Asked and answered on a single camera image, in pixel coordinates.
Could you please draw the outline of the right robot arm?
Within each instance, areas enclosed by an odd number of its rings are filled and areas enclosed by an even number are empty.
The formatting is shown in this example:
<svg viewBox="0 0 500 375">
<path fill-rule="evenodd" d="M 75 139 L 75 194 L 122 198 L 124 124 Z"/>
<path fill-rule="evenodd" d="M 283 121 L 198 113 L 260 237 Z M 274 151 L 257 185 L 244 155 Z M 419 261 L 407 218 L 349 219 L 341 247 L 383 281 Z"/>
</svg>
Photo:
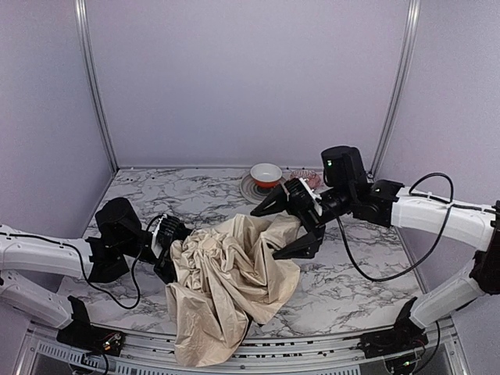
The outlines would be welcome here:
<svg viewBox="0 0 500 375">
<path fill-rule="evenodd" d="M 363 334 L 358 347 L 366 358 L 404 352 L 427 344 L 425 329 L 483 295 L 499 293 L 499 206 L 474 205 L 438 197 L 391 180 L 370 182 L 357 148 L 321 153 L 327 190 L 313 192 L 302 178 L 279 184 L 251 212 L 296 216 L 305 235 L 274 252 L 275 259 L 311 259 L 323 243 L 326 225 L 352 214 L 382 227 L 421 230 L 474 247 L 473 259 L 434 290 L 402 307 L 391 329 Z"/>
</svg>

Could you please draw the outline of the beige folding umbrella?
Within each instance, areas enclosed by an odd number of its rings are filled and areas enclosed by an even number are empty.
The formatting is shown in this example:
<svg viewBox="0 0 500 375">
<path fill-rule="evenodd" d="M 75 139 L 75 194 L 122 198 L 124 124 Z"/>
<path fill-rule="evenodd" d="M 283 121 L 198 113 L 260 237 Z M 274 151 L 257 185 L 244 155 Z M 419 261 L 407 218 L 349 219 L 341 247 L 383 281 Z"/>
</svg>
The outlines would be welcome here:
<svg viewBox="0 0 500 375">
<path fill-rule="evenodd" d="M 300 278 L 293 261 L 276 260 L 273 254 L 296 239 L 299 227 L 294 216 L 266 220 L 237 214 L 172 243 L 177 279 L 165 289 L 167 311 L 177 325 L 178 364 L 224 363 L 251 322 L 272 320 Z"/>
</svg>

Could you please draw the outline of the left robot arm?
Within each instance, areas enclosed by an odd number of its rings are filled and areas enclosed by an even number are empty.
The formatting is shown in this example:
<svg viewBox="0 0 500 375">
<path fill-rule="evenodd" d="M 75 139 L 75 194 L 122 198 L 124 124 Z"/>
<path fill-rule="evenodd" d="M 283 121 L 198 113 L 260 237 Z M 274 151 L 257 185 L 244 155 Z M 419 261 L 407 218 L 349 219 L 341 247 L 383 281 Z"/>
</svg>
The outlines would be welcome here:
<svg viewBox="0 0 500 375">
<path fill-rule="evenodd" d="M 96 327 L 83 301 L 61 296 L 20 275 L 20 271 L 58 274 L 83 280 L 102 291 L 103 284 L 135 275 L 139 262 L 148 263 L 165 284 L 177 273 L 170 246 L 191 230 L 175 216 L 160 214 L 147 227 L 126 198 L 114 198 L 95 214 L 99 237 L 43 237 L 1 226 L 1 300 L 57 329 L 57 341 L 93 355 L 118 356 L 125 334 Z"/>
</svg>

